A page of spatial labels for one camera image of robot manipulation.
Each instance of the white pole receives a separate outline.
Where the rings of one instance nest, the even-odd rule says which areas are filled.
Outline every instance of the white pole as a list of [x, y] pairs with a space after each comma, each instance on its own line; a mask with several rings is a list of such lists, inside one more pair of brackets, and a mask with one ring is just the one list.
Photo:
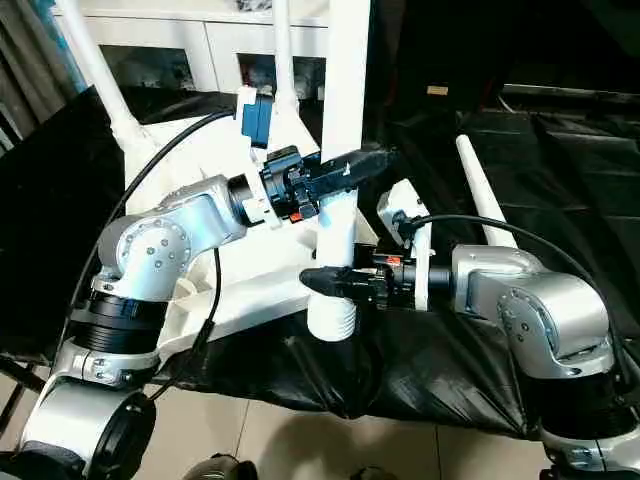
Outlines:
[[273, 0], [273, 28], [276, 36], [276, 106], [288, 104], [298, 111], [291, 55], [289, 0]]
[[[362, 145], [362, 113], [367, 69], [370, 0], [331, 0], [325, 82], [322, 159], [331, 160]], [[333, 195], [320, 202], [317, 263], [353, 264], [358, 192]], [[355, 328], [350, 300], [312, 294], [307, 324], [322, 340], [348, 338]]]
[[64, 21], [73, 42], [77, 46], [83, 63], [89, 69], [91, 80], [111, 119], [111, 129], [116, 140], [122, 142], [131, 135], [142, 135], [141, 132], [138, 132], [138, 130], [141, 131], [140, 125], [124, 101], [109, 65], [107, 65], [98, 45], [91, 38], [76, 0], [56, 0], [56, 3], [64, 15]]
[[[464, 173], [467, 177], [478, 215], [503, 222], [506, 221], [469, 137], [466, 135], [458, 136], [456, 138], [456, 147], [458, 147], [458, 153], [462, 160]], [[518, 248], [511, 232], [486, 226], [483, 229], [489, 245]]]

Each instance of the tile floor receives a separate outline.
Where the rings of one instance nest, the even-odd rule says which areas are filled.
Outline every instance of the tile floor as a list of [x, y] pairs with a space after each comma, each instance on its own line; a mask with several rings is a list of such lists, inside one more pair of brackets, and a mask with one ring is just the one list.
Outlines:
[[[13, 382], [0, 377], [0, 402]], [[27, 393], [0, 449], [14, 447], [35, 395]], [[548, 465], [540, 444], [428, 424], [342, 420], [262, 402], [170, 390], [135, 480], [179, 480], [216, 452], [253, 460], [261, 480], [346, 480], [377, 465], [399, 480], [535, 480]]]

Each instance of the black cloth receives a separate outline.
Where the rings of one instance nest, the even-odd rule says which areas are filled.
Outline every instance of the black cloth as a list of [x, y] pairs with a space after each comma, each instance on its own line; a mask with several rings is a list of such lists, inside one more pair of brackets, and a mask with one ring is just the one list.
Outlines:
[[[233, 97], [220, 94], [132, 89], [125, 96], [147, 123], [234, 104]], [[319, 112], [313, 104], [302, 109], [317, 138]], [[412, 180], [432, 213], [475, 213], [454, 145], [456, 133], [465, 132], [509, 222], [554, 241], [584, 263], [630, 337], [627, 345], [635, 346], [636, 129], [497, 113], [389, 120], [383, 131], [379, 127], [369, 122], [367, 135], [384, 133], [405, 156], [392, 172], [360, 190], [361, 209], [383, 241], [375, 202], [400, 178]], [[80, 267], [122, 191], [122, 171], [122, 154], [92, 91], [0, 161], [4, 354], [51, 354]], [[434, 226], [434, 262], [446, 265], [461, 242], [484, 243], [482, 230]], [[520, 245], [550, 268], [566, 270], [551, 252], [526, 240]], [[372, 414], [535, 436], [535, 418], [524, 407], [526, 382], [499, 327], [455, 315], [440, 303], [430, 313], [361, 310], [359, 316], [357, 335], [338, 344], [313, 338], [304, 312], [217, 340], [180, 386], [343, 417]], [[171, 359], [156, 380], [175, 371], [184, 355]]]

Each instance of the electrical wire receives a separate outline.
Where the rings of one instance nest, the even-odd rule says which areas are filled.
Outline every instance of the electrical wire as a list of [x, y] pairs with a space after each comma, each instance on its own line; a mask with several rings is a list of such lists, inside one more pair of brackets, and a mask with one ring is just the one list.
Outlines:
[[213, 317], [216, 314], [216, 310], [218, 310], [218, 303], [220, 303], [220, 293], [222, 290], [222, 265], [220, 264], [220, 251], [217, 248], [213, 249], [213, 257], [216, 265], [216, 290], [211, 311], [202, 324], [202, 327], [200, 327], [200, 331], [198, 332], [198, 335], [196, 335], [196, 339], [193, 341], [193, 346], [191, 347], [191, 350], [189, 351], [185, 359], [182, 361], [176, 372], [149, 397], [150, 402], [155, 402], [160, 397], [160, 395], [169, 390], [169, 388], [173, 387], [178, 382], [178, 380], [182, 378], [189, 365], [191, 365], [191, 363], [197, 358], [197, 356], [200, 354], [200, 350], [207, 343], [211, 332], [213, 332], [213, 328], [216, 325], [216, 323], [213, 321]]
[[[124, 191], [124, 193], [120, 197], [120, 200], [118, 200], [118, 203], [115, 205], [115, 207], [113, 207], [113, 210], [111, 210], [111, 214], [109, 215], [107, 221], [105, 222], [104, 228], [107, 228], [111, 224], [111, 222], [113, 222], [118, 217], [118, 215], [120, 215], [120, 212], [122, 212], [124, 210], [124, 207], [125, 207], [127, 201], [131, 198], [131, 195], [133, 195], [133, 193], [137, 190], [137, 188], [140, 186], [140, 184], [147, 177], [147, 175], [149, 175], [149, 173], [156, 167], [156, 165], [158, 165], [158, 163], [160, 163], [160, 161], [164, 157], [166, 157], [167, 154], [171, 150], [173, 150], [178, 144], [182, 143], [192, 133], [196, 132], [197, 130], [200, 130], [205, 125], [208, 125], [208, 124], [210, 124], [212, 122], [215, 122], [216, 120], [220, 120], [221, 118], [232, 116], [233, 113], [234, 112], [231, 111], [231, 110], [224, 110], [224, 111], [221, 111], [221, 112], [212, 113], [210, 115], [207, 115], [204, 118], [201, 118], [197, 122], [192, 123], [187, 128], [185, 128], [180, 133], [178, 133], [175, 137], [173, 137], [169, 141], [169, 143], [167, 143], [164, 147], [162, 147], [151, 158], [151, 160], [149, 160], [149, 162], [144, 166], [144, 168], [142, 170], [140, 170], [140, 173], [138, 173], [138, 175], [136, 175], [136, 177], [133, 179], [131, 184], [127, 187], [127, 189]], [[66, 334], [67, 334], [67, 331], [68, 331], [68, 328], [69, 328], [69, 319], [70, 319], [71, 313], [73, 312], [74, 308], [76, 307], [76, 303], [78, 302], [78, 298], [80, 297], [80, 292], [82, 291], [82, 288], [83, 288], [83, 286], [84, 286], [84, 284], [85, 284], [85, 282], [87, 280], [87, 277], [89, 276], [89, 272], [91, 270], [91, 266], [92, 266], [93, 261], [96, 258], [96, 255], [98, 253], [98, 244], [99, 244], [99, 240], [96, 240], [95, 244], [93, 245], [93, 248], [91, 249], [91, 253], [87, 257], [87, 260], [85, 261], [84, 266], [82, 267], [82, 271], [80, 273], [80, 277], [78, 278], [78, 282], [76, 283], [76, 286], [75, 286], [75, 288], [73, 290], [73, 294], [71, 295], [71, 300], [69, 301], [69, 305], [67, 307], [67, 315], [65, 317], [65, 323], [64, 323], [64, 326], [62, 328], [62, 332], [60, 334], [60, 339], [58, 341], [58, 346], [56, 348], [56, 354], [55, 354], [55, 357], [54, 357], [54, 364], [55, 364], [56, 358], [58, 357], [58, 354], [60, 353], [60, 350], [62, 349], [62, 345], [64, 344], [65, 337], [66, 337]], [[222, 273], [220, 272], [220, 259], [219, 259], [219, 257], [216, 260], [216, 270], [217, 270], [217, 272], [216, 272], [216, 278], [217, 278], [218, 274], [220, 276], [222, 275]], [[219, 290], [219, 289], [220, 289], [220, 283], [217, 283], [216, 284], [216, 290]], [[213, 319], [213, 314], [215, 314], [215, 308], [217, 308], [217, 304], [214, 303], [214, 308], [212, 308], [211, 313], [209, 315], [209, 317], [211, 319]], [[213, 326], [209, 326], [207, 321], [205, 321], [205, 323], [202, 325], [201, 331], [204, 330], [205, 328], [209, 328], [210, 330], [213, 330]]]
[[625, 385], [631, 385], [630, 383], [630, 372], [627, 368], [626, 361], [624, 359], [624, 347], [620, 344], [620, 339], [622, 338], [618, 332], [616, 327], [616, 323], [613, 319], [613, 313], [610, 309], [607, 308], [605, 303], [605, 296], [596, 284], [593, 276], [584, 268], [580, 262], [578, 262], [575, 258], [565, 252], [563, 249], [558, 247], [555, 243], [550, 242], [549, 240], [536, 235], [529, 230], [525, 230], [524, 228], [516, 227], [515, 225], [511, 225], [509, 223], [495, 220], [493, 218], [488, 217], [480, 217], [476, 215], [460, 215], [460, 214], [442, 214], [442, 215], [429, 215], [426, 217], [418, 217], [414, 218], [410, 221], [411, 227], [413, 229], [420, 228], [428, 223], [437, 223], [437, 222], [451, 222], [451, 221], [463, 221], [469, 223], [476, 223], [479, 225], [485, 225], [489, 227], [499, 228], [501, 230], [506, 230], [511, 233], [516, 233], [522, 235], [523, 237], [527, 237], [530, 240], [533, 240], [545, 247], [553, 250], [559, 257], [561, 257], [568, 265], [575, 270], [575, 272], [582, 277], [582, 279], [595, 290], [595, 292], [600, 296], [603, 301], [605, 311], [607, 313], [607, 317], [609, 318], [609, 330], [611, 333], [611, 344], [613, 349], [613, 355], [616, 359], [616, 362], [620, 368], [620, 374]]

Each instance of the robotic arm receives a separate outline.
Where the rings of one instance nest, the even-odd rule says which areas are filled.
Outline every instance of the robotic arm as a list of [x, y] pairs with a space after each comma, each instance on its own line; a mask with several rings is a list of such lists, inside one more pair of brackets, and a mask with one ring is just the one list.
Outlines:
[[[393, 197], [402, 201], [389, 202]], [[382, 308], [418, 308], [428, 294], [418, 278], [428, 279], [427, 288], [444, 291], [456, 312], [504, 329], [518, 367], [533, 384], [541, 439], [554, 464], [541, 478], [640, 478], [640, 424], [635, 402], [619, 392], [619, 365], [599, 294], [584, 280], [549, 271], [535, 256], [509, 247], [459, 245], [451, 268], [430, 266], [418, 274], [428, 245], [416, 249], [416, 236], [402, 232], [419, 203], [403, 181], [378, 208], [392, 237], [405, 248], [413, 241], [413, 252], [376, 253], [360, 270], [305, 270], [301, 281], [326, 295]]]
[[[302, 158], [289, 147], [269, 156], [259, 178], [269, 210], [301, 221], [317, 214], [324, 195], [381, 173], [393, 156], [365, 148], [321, 164], [319, 154]], [[84, 307], [71, 315], [72, 337], [27, 421], [20, 453], [0, 465], [4, 471], [29, 478], [21, 468], [53, 462], [71, 478], [133, 476], [155, 423], [141, 388], [160, 363], [156, 343], [176, 281], [200, 253], [242, 238], [260, 221], [252, 199], [244, 175], [215, 176], [103, 231], [102, 269]]]
[[[300, 221], [323, 196], [376, 175], [393, 153], [365, 149], [320, 164], [294, 148], [271, 155], [259, 172], [270, 209]], [[0, 469], [30, 478], [129, 479], [155, 423], [141, 392], [159, 365], [156, 342], [175, 283], [200, 253], [242, 238], [255, 224], [244, 176], [216, 176], [181, 188], [146, 213], [103, 232], [102, 269], [24, 429], [19, 453]], [[640, 477], [640, 426], [633, 402], [617, 392], [609, 319], [585, 281], [551, 272], [507, 247], [456, 247], [451, 268], [429, 264], [430, 227], [406, 235], [428, 212], [408, 181], [382, 197], [379, 215], [405, 255], [374, 252], [364, 269], [325, 267], [301, 281], [356, 302], [428, 308], [430, 290], [447, 292], [456, 311], [502, 326], [516, 363], [535, 386], [540, 432], [554, 466], [544, 478]]]

